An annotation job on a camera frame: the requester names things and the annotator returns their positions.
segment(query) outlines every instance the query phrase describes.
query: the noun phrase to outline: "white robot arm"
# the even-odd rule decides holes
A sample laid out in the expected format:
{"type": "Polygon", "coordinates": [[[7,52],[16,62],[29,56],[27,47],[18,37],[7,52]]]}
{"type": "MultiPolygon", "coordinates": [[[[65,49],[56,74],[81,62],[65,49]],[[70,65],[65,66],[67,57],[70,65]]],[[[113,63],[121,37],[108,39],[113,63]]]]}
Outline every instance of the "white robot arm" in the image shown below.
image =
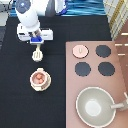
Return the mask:
{"type": "Polygon", "coordinates": [[[21,22],[17,27],[18,38],[21,41],[27,41],[35,35],[43,40],[52,40],[51,29],[40,29],[38,15],[53,17],[65,8],[65,0],[17,0],[15,10],[21,22]]]}

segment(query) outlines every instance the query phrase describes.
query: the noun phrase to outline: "ceramic cup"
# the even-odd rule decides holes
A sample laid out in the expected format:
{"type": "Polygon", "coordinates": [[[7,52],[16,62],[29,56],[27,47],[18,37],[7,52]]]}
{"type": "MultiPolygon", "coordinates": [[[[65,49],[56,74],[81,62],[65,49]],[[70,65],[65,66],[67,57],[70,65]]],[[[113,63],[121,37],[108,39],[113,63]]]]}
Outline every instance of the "ceramic cup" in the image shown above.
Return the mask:
{"type": "Polygon", "coordinates": [[[35,71],[31,77],[30,77],[30,83],[33,89],[35,89],[36,91],[44,91],[46,90],[50,84],[51,84],[51,77],[50,75],[44,71],[43,68],[38,68],[37,71],[35,71]],[[36,84],[34,83],[34,79],[36,77],[37,74],[41,74],[43,75],[43,83],[41,84],[36,84]]]}

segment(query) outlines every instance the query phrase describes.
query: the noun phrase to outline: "mug handle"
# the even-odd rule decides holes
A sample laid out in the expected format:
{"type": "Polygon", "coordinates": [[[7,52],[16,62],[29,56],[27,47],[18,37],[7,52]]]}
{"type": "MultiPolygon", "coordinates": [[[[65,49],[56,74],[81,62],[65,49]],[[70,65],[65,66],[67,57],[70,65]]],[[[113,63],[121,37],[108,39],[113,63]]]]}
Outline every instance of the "mug handle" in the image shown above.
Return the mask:
{"type": "Polygon", "coordinates": [[[38,68],[37,71],[41,71],[42,72],[42,71],[44,71],[44,69],[43,68],[38,68]]]}

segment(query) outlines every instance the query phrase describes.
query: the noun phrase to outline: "black table surface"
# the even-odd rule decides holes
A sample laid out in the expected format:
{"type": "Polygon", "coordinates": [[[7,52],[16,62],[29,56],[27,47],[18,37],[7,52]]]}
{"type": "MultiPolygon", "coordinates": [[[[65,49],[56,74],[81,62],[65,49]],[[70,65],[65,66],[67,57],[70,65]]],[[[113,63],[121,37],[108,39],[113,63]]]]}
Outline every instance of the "black table surface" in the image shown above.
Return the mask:
{"type": "Polygon", "coordinates": [[[44,58],[32,60],[36,46],[16,40],[19,20],[10,17],[0,51],[0,128],[66,128],[67,41],[111,41],[107,16],[39,17],[41,27],[51,28],[53,41],[41,47],[44,58]],[[43,92],[32,89],[29,79],[37,68],[52,78],[43,92]]]}

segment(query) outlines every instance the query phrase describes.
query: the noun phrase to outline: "pink cup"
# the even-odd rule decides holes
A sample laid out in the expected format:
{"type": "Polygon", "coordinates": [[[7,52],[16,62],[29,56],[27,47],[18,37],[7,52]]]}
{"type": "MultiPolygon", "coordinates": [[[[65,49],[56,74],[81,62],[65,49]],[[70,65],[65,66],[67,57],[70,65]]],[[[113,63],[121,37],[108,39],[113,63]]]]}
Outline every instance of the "pink cup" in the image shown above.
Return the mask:
{"type": "Polygon", "coordinates": [[[31,75],[30,83],[31,83],[31,86],[36,91],[43,91],[43,90],[47,89],[47,87],[49,87],[49,85],[51,83],[51,77],[50,77],[50,75],[47,72],[44,71],[43,68],[38,68],[37,71],[35,71],[31,75]],[[43,83],[41,83],[41,84],[35,83],[35,78],[36,78],[37,74],[42,74],[43,75],[43,83]]]}

